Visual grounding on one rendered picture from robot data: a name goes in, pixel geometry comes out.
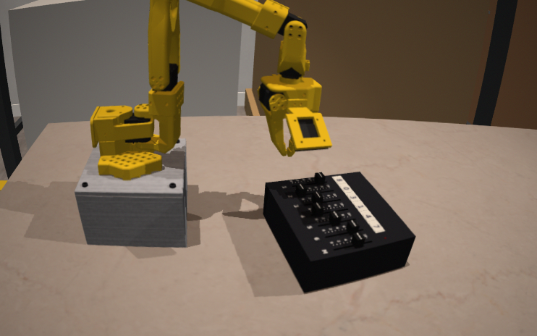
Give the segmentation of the black lighting desk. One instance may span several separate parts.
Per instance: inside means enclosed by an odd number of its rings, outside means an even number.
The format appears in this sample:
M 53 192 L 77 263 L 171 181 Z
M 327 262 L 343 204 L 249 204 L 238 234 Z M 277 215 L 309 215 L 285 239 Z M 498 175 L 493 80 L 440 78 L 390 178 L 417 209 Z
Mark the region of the black lighting desk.
M 263 215 L 304 293 L 404 267 L 416 237 L 361 172 L 266 182 Z

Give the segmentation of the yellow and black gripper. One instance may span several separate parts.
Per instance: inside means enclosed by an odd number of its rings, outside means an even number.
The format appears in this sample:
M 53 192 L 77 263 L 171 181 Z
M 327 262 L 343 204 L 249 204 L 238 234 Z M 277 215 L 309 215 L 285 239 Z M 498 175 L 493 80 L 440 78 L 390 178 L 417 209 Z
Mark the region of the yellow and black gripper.
M 271 141 L 282 156 L 296 151 L 329 149 L 331 140 L 321 113 L 318 113 L 322 86 L 311 77 L 283 78 L 280 74 L 263 76 L 258 97 L 268 124 Z M 289 114 L 287 114 L 287 112 Z M 284 142 L 283 119 L 289 133 Z

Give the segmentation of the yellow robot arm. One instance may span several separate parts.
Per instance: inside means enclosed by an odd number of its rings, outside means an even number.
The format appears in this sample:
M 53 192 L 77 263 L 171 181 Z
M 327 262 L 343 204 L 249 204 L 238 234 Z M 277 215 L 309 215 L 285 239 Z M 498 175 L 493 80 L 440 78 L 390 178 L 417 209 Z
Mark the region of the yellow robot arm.
M 308 26 L 304 19 L 289 13 L 288 7 L 273 0 L 266 0 L 264 4 L 254 0 L 187 1 L 249 25 L 250 29 L 269 38 L 274 39 L 277 33 L 283 35 L 277 67 L 277 73 L 283 78 L 298 80 L 309 71 L 310 61 L 306 60 L 304 50 Z M 134 113 L 130 106 L 100 106 L 93 119 L 101 156 L 99 175 L 131 180 L 161 171 L 162 157 L 154 151 L 167 153 L 180 137 L 185 83 L 177 82 L 179 0 L 150 0 L 148 71 L 152 87 L 148 104 L 137 105 Z M 159 121 L 159 135 L 153 134 L 154 119 Z

